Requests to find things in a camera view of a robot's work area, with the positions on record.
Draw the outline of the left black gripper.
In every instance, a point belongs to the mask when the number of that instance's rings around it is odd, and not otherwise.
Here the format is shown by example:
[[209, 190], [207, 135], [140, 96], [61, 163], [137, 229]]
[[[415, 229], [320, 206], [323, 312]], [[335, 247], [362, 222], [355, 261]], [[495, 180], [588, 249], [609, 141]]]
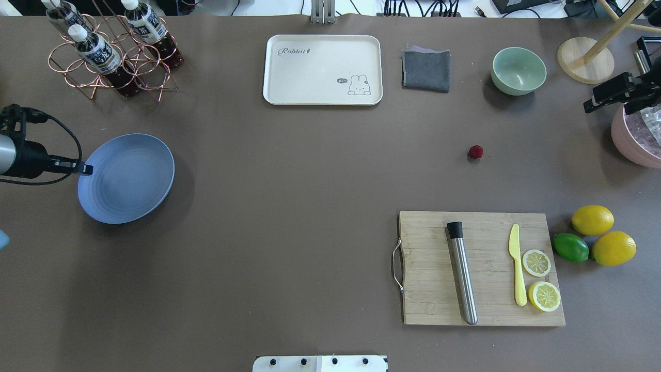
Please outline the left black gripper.
[[54, 116], [35, 108], [10, 104], [2, 109], [1, 119], [2, 176], [35, 179], [44, 172], [63, 174], [61, 179], [72, 174], [92, 176], [92, 165], [78, 163], [78, 158], [51, 155], [42, 144], [26, 139], [28, 122], [40, 124], [52, 120], [78, 144], [75, 134]]

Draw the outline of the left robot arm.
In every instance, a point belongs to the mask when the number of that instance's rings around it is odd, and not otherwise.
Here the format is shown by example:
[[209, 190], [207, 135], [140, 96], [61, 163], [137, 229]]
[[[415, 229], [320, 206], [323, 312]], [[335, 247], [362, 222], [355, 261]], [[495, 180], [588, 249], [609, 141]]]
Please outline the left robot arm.
[[[38, 142], [27, 140], [27, 123], [54, 121], [75, 142], [76, 158], [49, 154]], [[63, 122], [41, 110], [10, 104], [1, 113], [2, 183], [39, 186], [59, 183], [73, 174], [92, 176], [93, 166], [84, 163], [80, 141]]]

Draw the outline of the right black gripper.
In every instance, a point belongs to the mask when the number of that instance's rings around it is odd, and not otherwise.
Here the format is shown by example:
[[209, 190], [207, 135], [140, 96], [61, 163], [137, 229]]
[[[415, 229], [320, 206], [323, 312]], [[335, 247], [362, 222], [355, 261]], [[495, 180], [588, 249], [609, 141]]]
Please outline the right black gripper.
[[625, 114], [632, 115], [646, 108], [659, 105], [660, 61], [652, 64], [651, 70], [638, 77], [626, 71], [592, 90], [592, 97], [584, 102], [586, 114], [604, 106], [623, 103]]

